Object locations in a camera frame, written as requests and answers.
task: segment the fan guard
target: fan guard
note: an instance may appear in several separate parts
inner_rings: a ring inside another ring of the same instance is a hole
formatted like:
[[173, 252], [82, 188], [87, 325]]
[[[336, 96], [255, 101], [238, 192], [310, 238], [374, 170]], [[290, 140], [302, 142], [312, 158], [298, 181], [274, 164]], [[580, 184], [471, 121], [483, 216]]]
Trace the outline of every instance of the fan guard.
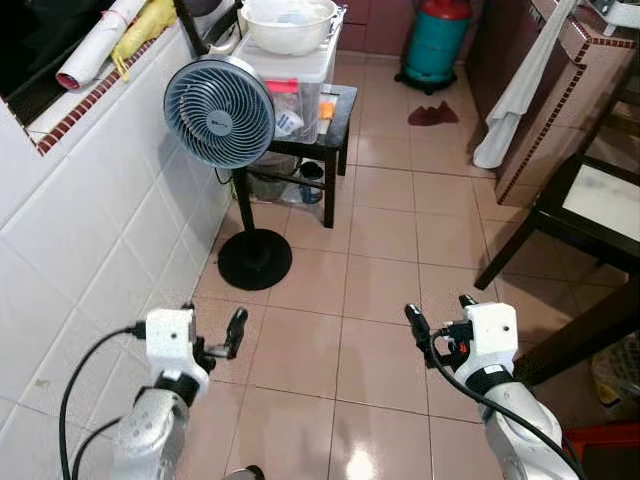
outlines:
[[164, 97], [169, 128], [201, 161], [241, 168], [258, 160], [275, 131], [273, 102], [247, 63], [204, 57], [180, 69]]

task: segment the fan stand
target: fan stand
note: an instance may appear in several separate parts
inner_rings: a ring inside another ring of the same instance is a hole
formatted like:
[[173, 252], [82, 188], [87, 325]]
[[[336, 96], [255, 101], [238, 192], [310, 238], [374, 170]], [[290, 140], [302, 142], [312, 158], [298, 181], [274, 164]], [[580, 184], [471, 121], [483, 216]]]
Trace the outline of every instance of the fan stand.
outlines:
[[218, 270], [230, 285], [242, 290], [264, 290], [275, 285], [291, 268], [291, 247], [276, 232], [255, 228], [247, 167], [232, 170], [244, 231], [222, 246], [218, 254]]

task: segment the round fan base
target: round fan base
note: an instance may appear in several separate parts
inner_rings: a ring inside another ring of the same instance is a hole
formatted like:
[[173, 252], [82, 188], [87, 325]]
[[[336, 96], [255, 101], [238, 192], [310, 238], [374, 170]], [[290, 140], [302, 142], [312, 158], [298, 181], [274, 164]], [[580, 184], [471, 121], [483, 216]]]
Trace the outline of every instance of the round fan base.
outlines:
[[230, 285], [242, 290], [264, 290], [291, 268], [291, 247], [271, 230], [240, 232], [222, 246], [218, 270]]

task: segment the red cloth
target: red cloth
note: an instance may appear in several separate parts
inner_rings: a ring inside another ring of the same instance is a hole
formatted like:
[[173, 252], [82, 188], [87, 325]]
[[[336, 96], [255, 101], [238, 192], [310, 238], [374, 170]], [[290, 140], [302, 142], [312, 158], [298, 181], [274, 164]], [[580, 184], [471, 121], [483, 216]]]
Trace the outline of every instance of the red cloth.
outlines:
[[408, 121], [409, 125], [429, 127], [441, 123], [458, 123], [459, 120], [456, 112], [451, 110], [447, 102], [443, 101], [438, 108], [416, 108], [411, 115], [409, 115]]

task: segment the black side table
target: black side table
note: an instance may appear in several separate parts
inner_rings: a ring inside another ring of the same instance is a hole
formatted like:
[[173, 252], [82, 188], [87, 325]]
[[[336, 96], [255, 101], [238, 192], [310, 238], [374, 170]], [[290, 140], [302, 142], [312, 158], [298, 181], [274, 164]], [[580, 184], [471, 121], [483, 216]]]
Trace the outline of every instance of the black side table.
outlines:
[[347, 151], [349, 149], [349, 122], [351, 111], [356, 101], [358, 89], [343, 85], [331, 85], [323, 93], [338, 95], [336, 110], [326, 134], [318, 135], [315, 143], [297, 143], [274, 140], [269, 146], [270, 152], [285, 153], [296, 157], [306, 157], [324, 162], [324, 182], [306, 180], [292, 175], [281, 175], [269, 172], [259, 165], [251, 165], [248, 171], [267, 178], [275, 178], [286, 182], [308, 185], [325, 191], [324, 226], [333, 228], [336, 203], [336, 166], [338, 175], [344, 176], [347, 171]]

